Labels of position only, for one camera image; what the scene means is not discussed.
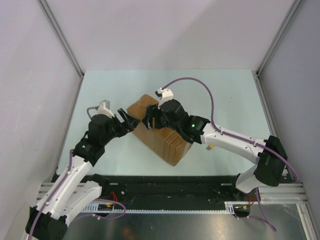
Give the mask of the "yellow utility knife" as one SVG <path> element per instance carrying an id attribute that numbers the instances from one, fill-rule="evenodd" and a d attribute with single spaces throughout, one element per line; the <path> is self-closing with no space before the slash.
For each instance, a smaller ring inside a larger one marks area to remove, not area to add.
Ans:
<path id="1" fill-rule="evenodd" d="M 215 148 L 215 146 L 214 145 L 212 145 L 212 144 L 209 144 L 208 146 L 207 146 L 207 150 L 212 150 L 212 149 L 214 149 Z"/>

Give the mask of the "brown cardboard express box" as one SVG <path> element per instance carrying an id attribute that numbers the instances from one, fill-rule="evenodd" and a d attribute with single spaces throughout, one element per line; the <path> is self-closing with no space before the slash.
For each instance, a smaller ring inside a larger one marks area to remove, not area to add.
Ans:
<path id="1" fill-rule="evenodd" d="M 144 94 L 138 101 L 127 108 L 127 113 L 136 119 L 142 120 L 147 113 L 147 107 L 157 103 L 158 101 L 152 96 Z M 171 166 L 176 166 L 193 146 L 177 132 L 167 127 L 148 130 L 144 123 L 140 122 L 133 134 Z"/>

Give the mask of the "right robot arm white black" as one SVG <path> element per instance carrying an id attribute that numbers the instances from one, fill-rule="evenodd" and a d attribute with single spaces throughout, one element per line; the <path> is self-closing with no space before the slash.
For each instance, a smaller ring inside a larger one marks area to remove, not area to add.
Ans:
<path id="1" fill-rule="evenodd" d="M 228 132 L 213 126 L 209 119 L 189 115 L 175 99 L 147 106 L 142 121 L 149 130 L 169 128 L 190 144 L 214 145 L 252 162 L 253 167 L 238 174 L 230 188 L 231 196 L 237 201 L 242 201 L 255 188 L 280 184 L 288 156 L 276 136 L 262 139 Z"/>

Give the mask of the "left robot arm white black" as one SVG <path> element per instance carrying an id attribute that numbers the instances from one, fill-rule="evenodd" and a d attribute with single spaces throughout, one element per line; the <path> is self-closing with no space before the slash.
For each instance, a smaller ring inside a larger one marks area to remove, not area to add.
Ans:
<path id="1" fill-rule="evenodd" d="M 99 174 L 94 174 L 80 191 L 76 188 L 105 153 L 106 145 L 133 132 L 139 125 L 140 120 L 123 109 L 117 112 L 123 121 L 106 107 L 99 107 L 96 115 L 91 117 L 84 136 L 69 152 L 66 169 L 49 191 L 30 208 L 25 227 L 28 239 L 63 239 L 69 225 L 87 205 L 110 196 L 108 180 Z"/>

